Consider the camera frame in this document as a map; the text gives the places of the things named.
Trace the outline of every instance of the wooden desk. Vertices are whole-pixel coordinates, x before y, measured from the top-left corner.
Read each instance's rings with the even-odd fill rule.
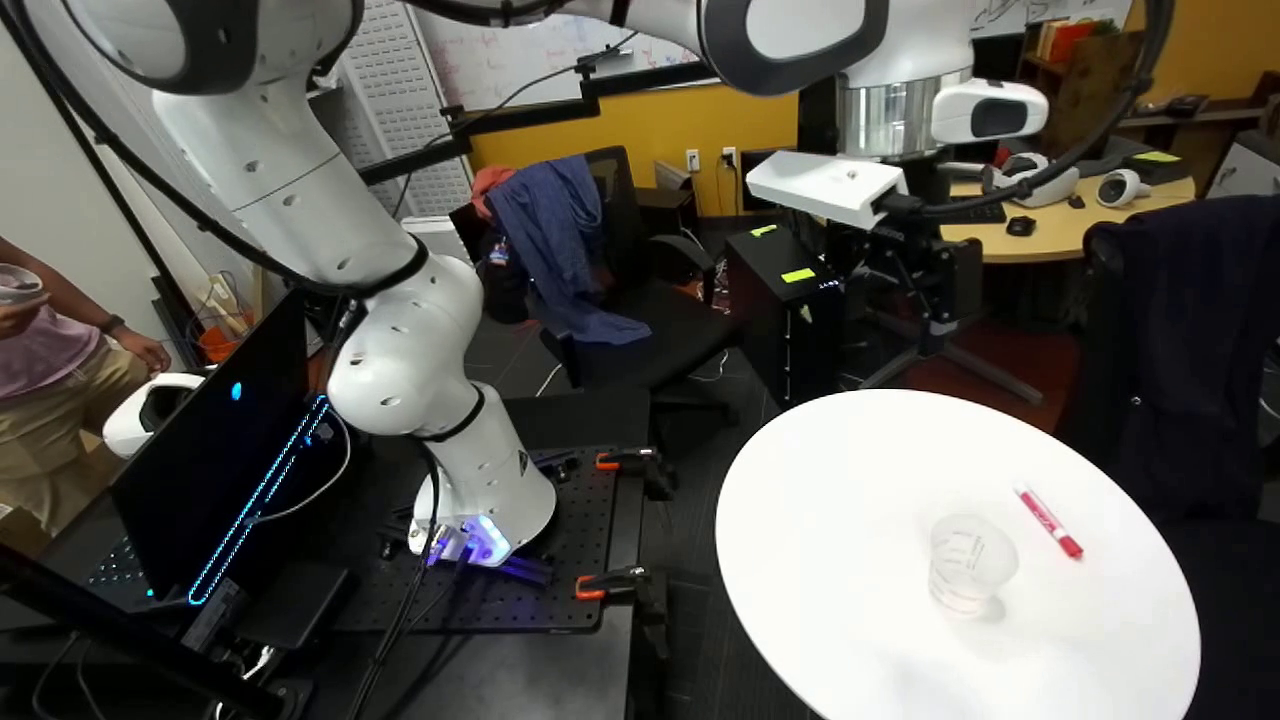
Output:
[[[1091,226],[1119,226],[1134,214],[1156,214],[1172,206],[1191,206],[1197,201],[1197,181],[1172,181],[1172,186],[1151,186],[1151,196],[1129,206],[1129,209],[1105,209],[1098,201],[1101,177],[1081,181],[1083,209],[1072,206],[1048,206],[1048,209],[1020,209],[1004,206],[1004,217],[1038,217],[1033,235],[1010,235],[1004,226],[943,226],[943,239],[982,239],[983,246],[983,264],[1061,264],[1061,259],[1081,259],[1083,258],[1083,233]]]

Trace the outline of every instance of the laptop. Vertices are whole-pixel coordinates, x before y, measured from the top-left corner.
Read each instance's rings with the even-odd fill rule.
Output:
[[[294,293],[46,564],[134,615],[204,608],[323,415],[329,399],[309,390],[306,295]],[[24,625],[35,615],[0,608],[0,629]]]

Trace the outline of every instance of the clear plastic cup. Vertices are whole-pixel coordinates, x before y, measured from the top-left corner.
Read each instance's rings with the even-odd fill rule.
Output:
[[[1012,541],[983,518],[943,518],[927,538],[927,593],[967,622],[1002,622],[1002,587],[1016,575]]]

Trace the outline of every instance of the blue jacket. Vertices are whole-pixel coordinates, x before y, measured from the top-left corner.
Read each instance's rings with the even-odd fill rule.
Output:
[[[534,285],[534,312],[547,333],[583,345],[636,345],[647,326],[602,309],[602,194],[583,158],[534,163],[487,194],[498,229]]]

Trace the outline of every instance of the white tabletop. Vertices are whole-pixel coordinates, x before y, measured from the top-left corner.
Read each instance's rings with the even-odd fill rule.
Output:
[[[927,593],[927,538],[954,511],[1020,553],[1004,622]],[[775,415],[729,467],[716,553],[753,645],[831,720],[1175,720],[1197,694],[1197,606],[1148,518],[1061,442],[967,399],[868,390]]]

